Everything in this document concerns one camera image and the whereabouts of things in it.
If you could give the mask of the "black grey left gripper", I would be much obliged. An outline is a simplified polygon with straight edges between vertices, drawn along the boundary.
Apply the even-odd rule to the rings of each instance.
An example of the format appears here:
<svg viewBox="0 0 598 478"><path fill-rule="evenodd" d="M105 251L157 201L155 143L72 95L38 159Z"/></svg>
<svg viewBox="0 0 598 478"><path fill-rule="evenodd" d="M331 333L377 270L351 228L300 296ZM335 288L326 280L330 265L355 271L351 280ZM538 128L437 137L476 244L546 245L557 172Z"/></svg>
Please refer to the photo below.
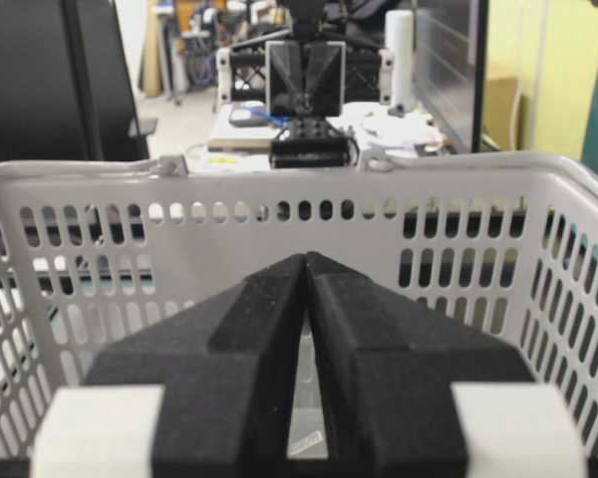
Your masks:
<svg viewBox="0 0 598 478"><path fill-rule="evenodd" d="M273 117L291 119L270 143L271 168L355 165L356 140L330 124L345 97L346 44L269 41L265 45L265 104Z"/></svg>

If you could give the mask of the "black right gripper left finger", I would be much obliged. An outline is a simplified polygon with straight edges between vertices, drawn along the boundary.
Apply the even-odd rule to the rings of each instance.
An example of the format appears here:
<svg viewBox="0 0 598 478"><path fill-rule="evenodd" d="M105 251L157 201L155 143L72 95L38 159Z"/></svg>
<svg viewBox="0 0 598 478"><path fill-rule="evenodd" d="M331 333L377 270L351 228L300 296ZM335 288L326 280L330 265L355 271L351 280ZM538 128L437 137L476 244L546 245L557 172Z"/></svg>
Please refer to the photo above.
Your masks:
<svg viewBox="0 0 598 478"><path fill-rule="evenodd" d="M34 477L252 477L284 463L306 299L289 256L111 344L59 389Z"/></svg>

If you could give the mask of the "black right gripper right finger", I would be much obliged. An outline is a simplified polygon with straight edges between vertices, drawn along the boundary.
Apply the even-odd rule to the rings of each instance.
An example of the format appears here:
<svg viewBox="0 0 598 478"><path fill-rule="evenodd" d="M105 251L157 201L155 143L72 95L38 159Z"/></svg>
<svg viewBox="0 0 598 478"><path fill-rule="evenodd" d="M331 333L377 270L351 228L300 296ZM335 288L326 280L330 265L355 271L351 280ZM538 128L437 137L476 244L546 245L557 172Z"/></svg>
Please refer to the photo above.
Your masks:
<svg viewBox="0 0 598 478"><path fill-rule="evenodd" d="M585 477L560 392L519 350L306 257L332 455L374 477Z"/></svg>

